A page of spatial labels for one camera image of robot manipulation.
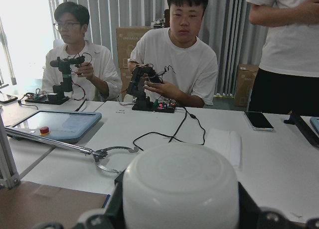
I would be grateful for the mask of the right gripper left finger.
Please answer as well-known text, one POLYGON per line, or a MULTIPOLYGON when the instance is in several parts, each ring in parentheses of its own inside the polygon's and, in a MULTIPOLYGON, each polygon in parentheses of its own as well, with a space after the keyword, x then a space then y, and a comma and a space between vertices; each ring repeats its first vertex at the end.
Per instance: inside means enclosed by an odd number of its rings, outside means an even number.
POLYGON ((123 176, 120 173, 114 180, 112 195, 107 197, 104 208, 84 212, 78 218, 73 229, 123 229, 123 176))

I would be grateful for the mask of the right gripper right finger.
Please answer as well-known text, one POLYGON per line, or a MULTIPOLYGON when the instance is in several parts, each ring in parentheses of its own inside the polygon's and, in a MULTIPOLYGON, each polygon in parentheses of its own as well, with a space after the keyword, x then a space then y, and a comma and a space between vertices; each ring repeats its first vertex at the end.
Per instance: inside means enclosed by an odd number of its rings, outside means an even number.
POLYGON ((239 190, 239 226, 240 229, 317 229, 318 218, 309 219, 306 223, 288 220, 282 214, 261 210, 241 183, 239 190))

